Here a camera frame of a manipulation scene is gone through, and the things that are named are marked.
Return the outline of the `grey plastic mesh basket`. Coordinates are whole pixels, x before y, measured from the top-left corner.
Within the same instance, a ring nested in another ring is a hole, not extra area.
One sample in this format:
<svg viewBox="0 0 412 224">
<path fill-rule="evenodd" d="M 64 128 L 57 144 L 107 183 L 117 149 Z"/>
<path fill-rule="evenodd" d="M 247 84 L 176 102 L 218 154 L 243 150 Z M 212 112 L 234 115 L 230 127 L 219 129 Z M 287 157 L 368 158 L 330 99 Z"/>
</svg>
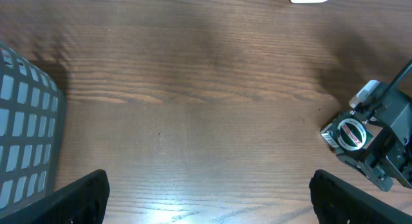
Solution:
<svg viewBox="0 0 412 224">
<path fill-rule="evenodd" d="M 2 218 L 53 192 L 65 113 L 53 79 L 2 44 Z"/>
</svg>

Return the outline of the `round black red tin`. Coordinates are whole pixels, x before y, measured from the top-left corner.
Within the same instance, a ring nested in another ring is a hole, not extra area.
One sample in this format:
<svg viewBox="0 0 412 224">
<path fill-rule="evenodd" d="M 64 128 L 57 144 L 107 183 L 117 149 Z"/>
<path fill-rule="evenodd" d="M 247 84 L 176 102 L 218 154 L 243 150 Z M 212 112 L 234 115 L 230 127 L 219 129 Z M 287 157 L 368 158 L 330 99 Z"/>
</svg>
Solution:
<svg viewBox="0 0 412 224">
<path fill-rule="evenodd" d="M 373 139 L 373 134 L 350 112 L 334 118 L 320 134 L 332 148 L 340 151 L 357 151 Z"/>
</svg>

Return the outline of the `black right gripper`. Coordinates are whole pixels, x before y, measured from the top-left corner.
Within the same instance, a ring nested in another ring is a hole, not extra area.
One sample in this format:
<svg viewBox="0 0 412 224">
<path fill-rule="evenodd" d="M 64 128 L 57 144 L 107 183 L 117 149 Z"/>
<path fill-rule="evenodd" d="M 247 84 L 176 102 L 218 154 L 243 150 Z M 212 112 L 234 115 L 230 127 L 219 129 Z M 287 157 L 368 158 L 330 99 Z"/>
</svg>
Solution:
<svg viewBox="0 0 412 224">
<path fill-rule="evenodd" d="M 382 191 L 389 191 L 394 179 L 410 189 L 411 98 L 387 85 L 378 85 L 365 102 L 347 112 L 366 126 L 373 139 L 357 151 L 334 149 L 336 157 Z"/>
</svg>

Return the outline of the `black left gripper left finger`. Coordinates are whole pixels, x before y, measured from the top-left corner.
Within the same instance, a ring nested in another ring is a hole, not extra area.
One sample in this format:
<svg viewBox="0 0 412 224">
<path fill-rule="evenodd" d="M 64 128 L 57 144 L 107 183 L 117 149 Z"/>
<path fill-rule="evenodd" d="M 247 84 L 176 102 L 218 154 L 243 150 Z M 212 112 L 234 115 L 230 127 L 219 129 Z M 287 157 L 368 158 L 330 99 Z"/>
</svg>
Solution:
<svg viewBox="0 0 412 224">
<path fill-rule="evenodd" d="M 33 204 L 1 218 L 4 224 L 101 224 L 110 188 L 98 169 Z"/>
</svg>

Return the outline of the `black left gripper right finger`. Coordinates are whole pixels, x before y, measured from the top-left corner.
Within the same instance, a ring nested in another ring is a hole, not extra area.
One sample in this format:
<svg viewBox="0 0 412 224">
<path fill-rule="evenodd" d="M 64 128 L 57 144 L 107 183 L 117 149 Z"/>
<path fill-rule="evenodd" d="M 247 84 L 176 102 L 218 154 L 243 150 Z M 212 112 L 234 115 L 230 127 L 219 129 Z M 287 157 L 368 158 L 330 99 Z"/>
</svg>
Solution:
<svg viewBox="0 0 412 224">
<path fill-rule="evenodd" d="M 319 169 L 309 184 L 320 224 L 411 224 L 411 216 Z"/>
</svg>

